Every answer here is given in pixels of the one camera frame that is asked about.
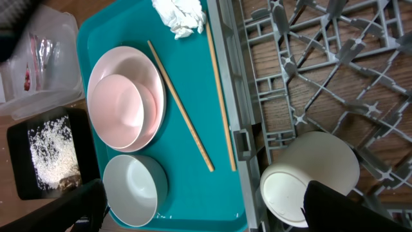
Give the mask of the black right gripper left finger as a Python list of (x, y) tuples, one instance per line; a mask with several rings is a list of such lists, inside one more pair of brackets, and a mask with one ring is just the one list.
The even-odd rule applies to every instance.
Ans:
[(108, 213), (106, 192), (95, 179), (1, 227), (1, 231), (99, 231)]

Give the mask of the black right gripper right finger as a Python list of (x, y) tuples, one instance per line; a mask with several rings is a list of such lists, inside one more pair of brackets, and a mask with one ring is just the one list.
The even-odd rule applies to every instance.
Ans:
[(309, 231), (411, 231), (316, 180), (308, 184), (301, 211)]

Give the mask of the white cup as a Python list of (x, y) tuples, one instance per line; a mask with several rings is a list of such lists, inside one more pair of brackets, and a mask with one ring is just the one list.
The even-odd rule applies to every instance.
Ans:
[(307, 227), (301, 211), (311, 180), (348, 195), (360, 177), (359, 161), (343, 140), (320, 131), (307, 132), (267, 167), (260, 180), (266, 207), (280, 221)]

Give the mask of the grey white bowl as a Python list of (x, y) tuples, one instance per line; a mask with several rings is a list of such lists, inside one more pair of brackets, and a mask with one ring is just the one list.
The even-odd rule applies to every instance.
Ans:
[(150, 223), (164, 204), (168, 181), (163, 167), (142, 155), (117, 155), (104, 169), (108, 206), (124, 224), (142, 227)]

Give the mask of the pink small bowl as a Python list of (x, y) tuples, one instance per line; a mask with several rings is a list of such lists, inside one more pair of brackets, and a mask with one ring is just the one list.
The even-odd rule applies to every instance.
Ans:
[(108, 75), (97, 83), (88, 110), (96, 133), (112, 148), (126, 148), (141, 134), (142, 97), (138, 88), (122, 75)]

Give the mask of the red snack wrapper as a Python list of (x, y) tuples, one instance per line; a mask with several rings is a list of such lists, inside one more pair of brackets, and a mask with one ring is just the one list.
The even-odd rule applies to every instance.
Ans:
[(46, 69), (54, 50), (53, 41), (39, 37), (33, 33), (28, 34), (29, 60), (26, 63), (24, 76), (24, 90), (39, 91), (42, 89), (46, 77)]

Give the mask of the wooden chopstick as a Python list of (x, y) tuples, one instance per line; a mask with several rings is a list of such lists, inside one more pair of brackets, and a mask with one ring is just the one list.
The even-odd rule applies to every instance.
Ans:
[(212, 38), (211, 27), (208, 21), (205, 24), (205, 29), (207, 33), (207, 40), (208, 40), (208, 45), (209, 45), (209, 50), (210, 50), (210, 55), (211, 55), (216, 89), (218, 93), (218, 99), (219, 99), (220, 110), (221, 110), (221, 118), (222, 118), (222, 123), (223, 123), (223, 129), (225, 132), (225, 140), (226, 140), (227, 149), (228, 149), (230, 166), (231, 166), (232, 171), (236, 171), (237, 170), (236, 161), (235, 161), (235, 156), (234, 156), (233, 147), (232, 147), (232, 139), (230, 136), (229, 122), (228, 122), (227, 112), (226, 112), (226, 107), (225, 107), (225, 99), (224, 99), (223, 90), (221, 87), (221, 79), (220, 79), (220, 73), (219, 73), (219, 68), (218, 68), (218, 62), (216, 58), (214, 42)]
[(184, 119), (184, 121), (185, 121), (185, 123), (186, 123), (186, 125), (187, 125), (187, 127), (188, 127), (188, 129), (189, 129), (189, 131), (190, 131), (190, 133), (191, 133), (198, 149), (199, 149), (199, 151), (200, 151), (200, 154), (203, 157), (204, 162), (206, 163), (206, 165), (207, 165), (210, 172), (215, 171), (215, 168), (214, 168), (214, 166), (213, 166), (213, 164), (212, 164), (212, 162), (211, 162), (211, 160), (210, 160), (210, 158), (209, 158), (209, 156), (208, 156), (208, 154), (207, 154), (207, 152), (206, 152), (206, 150), (205, 150), (205, 148), (204, 148), (204, 146), (203, 146), (203, 144), (202, 144), (202, 142), (201, 142), (201, 140), (200, 140), (193, 124), (192, 124), (192, 122), (191, 122), (191, 119), (188, 116), (188, 114), (187, 114), (187, 112), (184, 108), (184, 105), (182, 104), (182, 102), (181, 102), (181, 100), (178, 96), (178, 93), (176, 92), (176, 90), (175, 90), (175, 88), (174, 88), (174, 86), (173, 86), (173, 84), (172, 84), (172, 82), (171, 82), (171, 80), (170, 80), (170, 78), (169, 78), (169, 76), (168, 76), (168, 74), (167, 74), (167, 72), (166, 72), (166, 70), (165, 70), (165, 68), (164, 68), (157, 52), (156, 52), (156, 50), (155, 50), (155, 48), (154, 48), (154, 46), (152, 45), (151, 41), (148, 41), (147, 43), (149, 45), (149, 48), (151, 50), (152, 55), (154, 56), (154, 59), (155, 59), (157, 65), (160, 69), (160, 73), (162, 74), (162, 77), (164, 78), (164, 81), (165, 81), (169, 91), (171, 92), (171, 95), (173, 96), (173, 99), (174, 99), (180, 113), (182, 114), (182, 117), (183, 117), (183, 119)]

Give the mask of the white napkin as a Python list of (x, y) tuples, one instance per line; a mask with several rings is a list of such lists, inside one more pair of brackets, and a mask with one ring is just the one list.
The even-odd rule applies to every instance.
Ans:
[(189, 37), (194, 29), (201, 34), (206, 23), (206, 14), (200, 0), (152, 0), (163, 24), (170, 28), (174, 39)]

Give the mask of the grey dishwasher rack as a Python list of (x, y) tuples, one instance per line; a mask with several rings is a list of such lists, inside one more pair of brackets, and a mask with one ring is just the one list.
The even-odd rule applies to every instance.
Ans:
[(209, 1), (248, 231), (291, 231), (259, 192), (298, 136), (355, 152), (350, 198), (411, 226), (411, 1)]

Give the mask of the brown food scrap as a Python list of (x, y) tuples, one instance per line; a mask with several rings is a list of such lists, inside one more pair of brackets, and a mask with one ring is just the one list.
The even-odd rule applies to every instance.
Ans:
[(82, 185), (82, 179), (80, 175), (72, 175), (63, 178), (59, 181), (58, 189), (60, 191), (66, 192), (71, 191)]

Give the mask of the black plastic tray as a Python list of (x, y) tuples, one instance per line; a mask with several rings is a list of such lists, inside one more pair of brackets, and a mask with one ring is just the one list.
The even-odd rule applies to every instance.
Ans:
[(59, 181), (80, 175), (82, 185), (100, 178), (88, 115), (57, 107), (7, 129), (17, 194), (22, 200), (59, 198)]

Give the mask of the teal serving tray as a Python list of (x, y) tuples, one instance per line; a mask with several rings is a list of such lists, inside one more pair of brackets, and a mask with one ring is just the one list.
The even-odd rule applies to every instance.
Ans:
[(162, 63), (215, 168), (209, 171), (171, 94), (164, 121), (141, 155), (154, 158), (169, 184), (146, 225), (153, 231), (243, 231), (239, 174), (230, 165), (207, 35), (175, 39), (150, 1), (116, 1), (83, 22), (77, 54), (84, 83), (104, 53), (130, 46)]

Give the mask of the clear plastic bin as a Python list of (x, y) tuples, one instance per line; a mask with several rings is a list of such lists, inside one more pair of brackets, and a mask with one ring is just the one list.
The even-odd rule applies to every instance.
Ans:
[(1, 63), (1, 115), (19, 120), (84, 98), (75, 17), (41, 5)]

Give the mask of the white round plate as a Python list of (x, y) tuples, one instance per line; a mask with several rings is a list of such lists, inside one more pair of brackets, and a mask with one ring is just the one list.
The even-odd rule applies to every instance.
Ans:
[(159, 131), (166, 111), (165, 86), (159, 71), (148, 56), (136, 48), (118, 46), (104, 53), (95, 64), (81, 61), (80, 67), (86, 84), (87, 105), (97, 83), (108, 75), (122, 75), (138, 88), (144, 107), (144, 125), (141, 134), (130, 146), (113, 149), (133, 152), (148, 145)]

